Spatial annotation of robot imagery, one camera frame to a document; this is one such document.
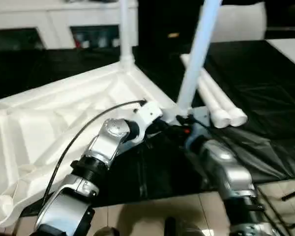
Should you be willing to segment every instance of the black wire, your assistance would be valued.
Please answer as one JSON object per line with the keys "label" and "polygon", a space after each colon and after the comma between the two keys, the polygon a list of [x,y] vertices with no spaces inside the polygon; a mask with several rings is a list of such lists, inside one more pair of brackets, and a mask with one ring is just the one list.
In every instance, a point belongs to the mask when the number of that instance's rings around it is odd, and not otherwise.
{"label": "black wire", "polygon": [[95,117],[93,117],[91,120],[89,120],[83,127],[82,129],[80,129],[80,131],[74,136],[74,138],[71,140],[71,142],[68,144],[68,146],[65,148],[65,150],[63,151],[63,153],[61,154],[61,157],[58,161],[58,163],[56,164],[55,166],[55,169],[54,169],[54,172],[49,180],[49,183],[47,185],[47,188],[46,188],[46,191],[44,193],[44,196],[43,196],[43,201],[42,201],[42,204],[41,204],[41,208],[43,208],[43,206],[45,205],[46,201],[47,201],[47,198],[48,198],[48,194],[49,194],[49,191],[53,185],[53,182],[55,180],[55,177],[56,177],[56,174],[58,172],[58,169],[60,167],[60,164],[61,162],[63,161],[64,159],[64,156],[67,154],[69,148],[72,146],[72,144],[75,142],[75,140],[80,136],[80,134],[83,133],[83,131],[90,125],[92,124],[95,120],[97,120],[98,118],[100,118],[101,116],[103,116],[104,114],[114,110],[114,109],[117,109],[119,107],[123,107],[123,106],[126,106],[126,105],[130,105],[130,104],[134,104],[134,103],[139,103],[140,105],[143,105],[144,103],[146,103],[146,101],[144,100],[136,100],[136,101],[131,101],[131,102],[125,102],[125,103],[121,103],[119,105],[116,105],[116,106],[113,106],[103,112],[101,112],[100,114],[96,115]]}
{"label": "black wire", "polygon": [[[282,225],[282,223],[279,221],[275,222],[275,224]],[[295,229],[295,223],[288,222],[287,226],[289,227],[289,229]]]}
{"label": "black wire", "polygon": [[[226,140],[221,136],[221,135],[219,135],[219,134],[217,134],[216,132],[214,132],[214,130],[213,129],[211,129],[210,127],[207,127],[206,125],[204,125],[201,121],[199,121],[199,120],[197,120],[197,119],[195,119],[194,118],[194,116],[193,115],[190,115],[189,117],[188,117],[188,119],[189,119],[189,122],[190,121],[194,121],[194,122],[196,122],[196,123],[198,123],[199,125],[201,125],[208,133],[210,133],[212,136],[215,136],[217,139],[219,139],[219,141],[220,142],[222,142],[227,148],[229,148],[233,153],[234,153],[234,155],[235,156],[238,156],[238,153],[234,150],[234,148],[230,145],[230,144],[228,144],[227,142],[226,142]],[[270,222],[270,224],[272,225],[272,227],[281,235],[281,236],[284,236],[284,234],[282,233],[282,231],[276,226],[276,224],[274,223],[274,221],[266,214],[266,212],[265,211],[263,211],[263,213],[264,213],[264,215],[265,215],[265,217],[268,219],[268,221]],[[290,231],[289,231],[289,228],[288,228],[288,226],[286,225],[286,223],[284,222],[284,220],[282,219],[282,220],[280,220],[280,222],[281,222],[281,224],[282,224],[282,226],[283,226],[283,228],[287,231],[287,233],[291,236],[291,233],[290,233]]]}

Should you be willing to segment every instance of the white clamp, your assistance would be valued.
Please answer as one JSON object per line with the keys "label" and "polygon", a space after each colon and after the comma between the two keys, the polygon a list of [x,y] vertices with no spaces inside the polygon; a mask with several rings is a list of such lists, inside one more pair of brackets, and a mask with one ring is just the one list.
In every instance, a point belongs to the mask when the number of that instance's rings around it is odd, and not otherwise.
{"label": "white clamp", "polygon": [[158,104],[153,101],[147,102],[143,107],[138,109],[131,120],[138,124],[139,135],[130,142],[132,142],[133,144],[140,143],[144,138],[146,129],[153,123],[153,121],[155,121],[162,115],[163,113]]}

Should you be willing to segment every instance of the white table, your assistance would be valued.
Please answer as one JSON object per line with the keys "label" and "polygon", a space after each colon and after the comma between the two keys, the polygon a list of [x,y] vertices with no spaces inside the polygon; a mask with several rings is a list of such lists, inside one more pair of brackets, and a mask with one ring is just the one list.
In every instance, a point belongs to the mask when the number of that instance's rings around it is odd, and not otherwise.
{"label": "white table", "polygon": [[295,38],[292,39],[271,39],[267,40],[274,48],[295,63]]}

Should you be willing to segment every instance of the white plastic pipe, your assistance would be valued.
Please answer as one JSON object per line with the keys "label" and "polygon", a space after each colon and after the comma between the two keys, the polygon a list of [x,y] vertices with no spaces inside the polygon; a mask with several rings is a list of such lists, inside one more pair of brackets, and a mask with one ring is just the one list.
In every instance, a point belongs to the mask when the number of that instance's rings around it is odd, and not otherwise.
{"label": "white plastic pipe", "polygon": [[206,70],[202,70],[202,81],[207,85],[221,108],[225,110],[231,118],[231,126],[240,126],[247,122],[247,115],[242,109],[235,106],[220,86],[212,79]]}
{"label": "white plastic pipe", "polygon": [[191,107],[221,2],[222,0],[206,0],[200,14],[201,17],[191,48],[190,62],[184,74],[177,101],[183,111],[187,111]]}
{"label": "white plastic pipe", "polygon": [[124,70],[128,71],[134,64],[134,58],[132,55],[132,48],[130,44],[130,31],[129,31],[129,8],[128,0],[120,0],[120,24],[119,34],[121,40],[121,55],[120,63]]}
{"label": "white plastic pipe", "polygon": [[198,91],[206,107],[210,111],[210,118],[214,126],[216,128],[225,128],[228,126],[231,122],[230,116],[220,107],[220,104],[216,101],[206,83],[204,83],[204,80],[201,78],[199,78]]}

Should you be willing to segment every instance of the black cloth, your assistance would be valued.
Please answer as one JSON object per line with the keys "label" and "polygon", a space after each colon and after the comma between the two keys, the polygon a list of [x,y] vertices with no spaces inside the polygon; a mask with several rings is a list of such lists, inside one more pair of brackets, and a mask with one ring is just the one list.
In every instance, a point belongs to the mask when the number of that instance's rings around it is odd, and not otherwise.
{"label": "black cloth", "polygon": [[[175,53],[135,50],[137,66],[176,101],[184,66]],[[118,50],[0,53],[0,98],[118,61]],[[249,117],[219,130],[256,183],[295,178],[295,65],[264,41],[212,44],[206,69]],[[196,94],[193,106],[203,105]],[[116,159],[95,206],[199,193],[201,177],[163,134]],[[38,204],[23,215],[37,214]]]}

